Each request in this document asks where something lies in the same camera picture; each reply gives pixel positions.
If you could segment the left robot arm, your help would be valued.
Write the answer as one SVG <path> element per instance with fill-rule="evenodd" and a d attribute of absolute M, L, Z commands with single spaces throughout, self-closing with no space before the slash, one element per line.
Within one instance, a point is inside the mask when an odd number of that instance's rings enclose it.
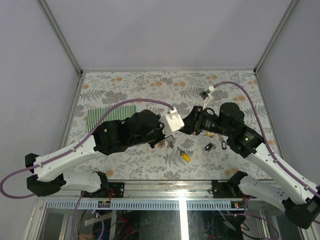
<path fill-rule="evenodd" d="M 29 153 L 26 167 L 34 166 L 26 179 L 27 189 L 38 197 L 53 195 L 61 190 L 82 191 L 85 198 L 109 198 L 111 187 L 104 172 L 75 172 L 71 169 L 88 160 L 128 148 L 149 144 L 151 148 L 164 140 L 164 124 L 160 116 L 143 110 L 124 120 L 105 121 L 89 138 L 70 144 L 47 155 Z"/>

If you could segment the large metal keyring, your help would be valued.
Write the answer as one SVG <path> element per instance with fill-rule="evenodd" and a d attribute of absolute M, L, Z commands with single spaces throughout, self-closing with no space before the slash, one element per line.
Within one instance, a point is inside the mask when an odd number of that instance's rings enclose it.
<path fill-rule="evenodd" d="M 168 140 L 162 140 L 157 144 L 158 148 L 164 148 L 167 147 L 168 149 L 173 149 L 174 148 L 174 142 L 173 141 L 168 141 Z"/>

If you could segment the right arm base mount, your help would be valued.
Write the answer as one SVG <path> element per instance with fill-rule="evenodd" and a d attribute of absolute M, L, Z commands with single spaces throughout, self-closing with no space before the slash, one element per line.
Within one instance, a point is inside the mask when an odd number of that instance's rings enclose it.
<path fill-rule="evenodd" d="M 236 198 L 238 195 L 234 185 L 220 180 L 212 180 L 211 187 L 207 191 L 215 199 Z"/>

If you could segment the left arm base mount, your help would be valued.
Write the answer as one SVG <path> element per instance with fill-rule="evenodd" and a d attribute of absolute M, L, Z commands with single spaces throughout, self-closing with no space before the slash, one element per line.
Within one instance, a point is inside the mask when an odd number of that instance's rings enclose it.
<path fill-rule="evenodd" d="M 110 182 L 109 190 L 107 191 L 108 198 L 120 199 L 124 197 L 125 193 L 125 183 L 124 182 Z"/>

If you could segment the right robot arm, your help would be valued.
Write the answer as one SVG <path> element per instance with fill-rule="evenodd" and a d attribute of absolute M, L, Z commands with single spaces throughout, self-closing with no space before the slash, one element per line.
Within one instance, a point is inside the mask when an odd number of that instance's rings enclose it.
<path fill-rule="evenodd" d="M 245 125 L 244 113 L 233 102 L 220 106 L 219 114 L 211 108 L 194 106 L 184 118 L 182 133 L 199 135 L 207 131 L 227 137 L 229 148 L 267 173 L 278 186 L 259 183 L 238 171 L 228 181 L 233 197 L 242 194 L 261 199 L 279 210 L 296 226 L 308 229 L 320 213 L 320 187 L 298 173 L 267 145 L 267 140 Z"/>

